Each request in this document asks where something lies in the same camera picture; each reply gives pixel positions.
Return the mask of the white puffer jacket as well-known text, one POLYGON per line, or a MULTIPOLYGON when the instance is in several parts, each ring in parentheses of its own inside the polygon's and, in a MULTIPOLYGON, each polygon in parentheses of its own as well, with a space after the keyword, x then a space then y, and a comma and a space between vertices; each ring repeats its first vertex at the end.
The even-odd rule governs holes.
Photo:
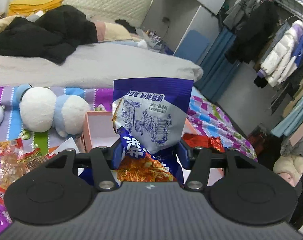
POLYGON ((295 61, 302 53, 303 22, 296 20, 285 32, 279 30, 276 33, 270 51, 263 57, 254 84, 260 88, 281 84, 297 69, 295 61))

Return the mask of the red clear snack bag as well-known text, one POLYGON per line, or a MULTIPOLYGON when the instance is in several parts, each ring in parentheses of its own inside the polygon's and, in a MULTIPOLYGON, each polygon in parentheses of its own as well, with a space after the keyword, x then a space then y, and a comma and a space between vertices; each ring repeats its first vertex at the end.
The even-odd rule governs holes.
POLYGON ((0 205, 7 188, 23 175, 46 162, 39 147, 24 146, 21 138, 0 142, 0 205))

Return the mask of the blue white snack bag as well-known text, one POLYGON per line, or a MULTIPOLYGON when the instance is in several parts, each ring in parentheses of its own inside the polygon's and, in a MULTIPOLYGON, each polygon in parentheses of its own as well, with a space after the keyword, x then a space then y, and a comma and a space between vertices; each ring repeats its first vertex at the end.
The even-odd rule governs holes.
POLYGON ((112 123, 122 145, 117 183, 184 182, 177 161, 193 81, 145 77, 114 81, 112 123))

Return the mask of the grey white wardrobe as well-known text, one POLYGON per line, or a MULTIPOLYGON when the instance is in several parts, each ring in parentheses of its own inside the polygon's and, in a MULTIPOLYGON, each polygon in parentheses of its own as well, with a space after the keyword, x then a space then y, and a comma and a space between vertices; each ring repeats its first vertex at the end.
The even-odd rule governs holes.
POLYGON ((200 52, 199 64, 220 33, 218 13, 226 0, 153 0, 142 23, 155 31, 178 56, 188 53, 186 42, 200 52))

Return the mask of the red foil packet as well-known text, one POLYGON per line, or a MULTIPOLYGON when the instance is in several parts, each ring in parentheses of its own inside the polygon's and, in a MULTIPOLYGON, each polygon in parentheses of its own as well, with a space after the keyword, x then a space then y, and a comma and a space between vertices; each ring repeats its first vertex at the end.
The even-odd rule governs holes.
POLYGON ((189 147, 211 148, 218 152, 225 153, 225 148, 219 137, 184 133, 182 138, 189 147))

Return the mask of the hanging dark clothes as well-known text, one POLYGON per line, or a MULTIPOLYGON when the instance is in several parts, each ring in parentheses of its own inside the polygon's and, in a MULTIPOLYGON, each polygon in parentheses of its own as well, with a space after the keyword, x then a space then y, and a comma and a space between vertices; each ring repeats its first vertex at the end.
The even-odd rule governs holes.
POLYGON ((273 2, 241 0, 226 12, 223 25, 235 33, 235 40, 225 53, 227 61, 249 63, 258 57, 278 23, 273 2))

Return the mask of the black jacket on bed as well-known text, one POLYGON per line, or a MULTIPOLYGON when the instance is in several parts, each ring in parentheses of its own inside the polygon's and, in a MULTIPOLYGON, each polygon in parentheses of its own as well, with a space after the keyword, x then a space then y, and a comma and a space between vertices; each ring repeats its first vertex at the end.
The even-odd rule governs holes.
POLYGON ((0 32, 0 55, 40 57, 63 64, 78 46, 97 42, 95 24, 75 7, 62 5, 35 22, 14 18, 0 32))

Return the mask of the pink open storage box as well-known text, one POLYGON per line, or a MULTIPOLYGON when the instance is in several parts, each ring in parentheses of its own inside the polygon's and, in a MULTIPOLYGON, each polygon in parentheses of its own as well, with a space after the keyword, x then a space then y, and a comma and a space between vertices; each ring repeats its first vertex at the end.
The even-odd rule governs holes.
MULTIPOLYGON (((197 134, 196 129, 186 119, 184 124, 184 133, 197 134)), ((95 112, 89 111, 86 113, 86 118, 83 127, 82 143, 85 152, 90 152, 95 147, 107 146, 110 147, 119 138, 114 132, 112 123, 112 112, 95 112)), ((182 168, 184 182, 186 182, 190 170, 182 168)), ((220 168, 211 168, 208 178, 208 186, 212 186, 215 182, 223 178, 224 173, 220 168)))

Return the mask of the grey duvet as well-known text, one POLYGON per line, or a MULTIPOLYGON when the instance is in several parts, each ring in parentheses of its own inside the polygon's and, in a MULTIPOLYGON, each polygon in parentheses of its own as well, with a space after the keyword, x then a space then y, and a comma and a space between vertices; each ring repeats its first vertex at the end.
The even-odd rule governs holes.
POLYGON ((174 77, 196 82, 200 66, 179 57, 115 43, 79 46, 66 61, 0 56, 0 86, 112 88, 116 79, 174 77))

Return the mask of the beige pillow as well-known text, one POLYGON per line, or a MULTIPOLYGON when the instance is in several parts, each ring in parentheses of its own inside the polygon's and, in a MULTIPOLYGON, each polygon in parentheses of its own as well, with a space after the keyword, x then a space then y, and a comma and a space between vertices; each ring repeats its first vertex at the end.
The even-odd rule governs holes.
POLYGON ((132 41, 138 37, 132 35, 124 26, 118 23, 97 21, 94 23, 97 31, 98 42, 106 41, 132 41))

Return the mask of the yellow folded blanket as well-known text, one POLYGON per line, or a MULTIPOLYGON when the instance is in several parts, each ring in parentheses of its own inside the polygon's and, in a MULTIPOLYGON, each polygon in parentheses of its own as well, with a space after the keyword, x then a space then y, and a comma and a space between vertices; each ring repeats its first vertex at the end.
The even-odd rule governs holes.
POLYGON ((47 12, 62 6, 64 0, 14 0, 8 5, 8 16, 29 16, 38 11, 47 12))

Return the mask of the colourful floral bed sheet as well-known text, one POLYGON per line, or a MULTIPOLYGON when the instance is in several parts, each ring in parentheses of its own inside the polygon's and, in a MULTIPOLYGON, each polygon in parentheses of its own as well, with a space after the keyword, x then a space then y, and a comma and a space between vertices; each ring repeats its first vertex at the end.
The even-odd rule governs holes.
MULTIPOLYGON (((0 234, 11 224, 3 201, 11 182, 46 160, 66 138, 80 135, 88 111, 111 111, 113 93, 109 88, 0 87, 0 234)), ((193 133, 256 157, 218 106, 193 92, 182 100, 193 133)))

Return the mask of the white blue plush toy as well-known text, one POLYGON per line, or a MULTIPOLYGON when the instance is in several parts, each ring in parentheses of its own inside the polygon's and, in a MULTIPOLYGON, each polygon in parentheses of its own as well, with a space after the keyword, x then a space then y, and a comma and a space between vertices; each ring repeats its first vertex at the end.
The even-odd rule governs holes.
POLYGON ((89 104, 78 95, 57 96, 45 87, 20 85, 16 91, 23 124, 33 132, 54 128, 58 135, 82 133, 89 104))

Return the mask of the blue curtain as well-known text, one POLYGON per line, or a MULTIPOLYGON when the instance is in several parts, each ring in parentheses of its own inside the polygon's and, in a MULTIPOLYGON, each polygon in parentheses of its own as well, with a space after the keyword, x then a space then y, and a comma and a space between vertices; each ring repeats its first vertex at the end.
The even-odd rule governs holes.
POLYGON ((240 64, 238 61, 229 63, 225 56, 234 40, 235 35, 227 28, 223 28, 200 64, 203 75, 195 83, 195 87, 211 102, 219 100, 240 64))

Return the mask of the shrimp flavour snack bag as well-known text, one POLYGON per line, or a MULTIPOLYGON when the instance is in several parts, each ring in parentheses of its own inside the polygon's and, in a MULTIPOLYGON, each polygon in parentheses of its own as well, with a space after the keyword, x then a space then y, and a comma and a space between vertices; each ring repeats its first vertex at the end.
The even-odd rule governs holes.
POLYGON ((80 153, 79 148, 77 147, 74 139, 70 137, 69 139, 65 140, 60 146, 58 146, 52 153, 51 155, 57 155, 60 152, 71 148, 74 149, 76 153, 80 153))

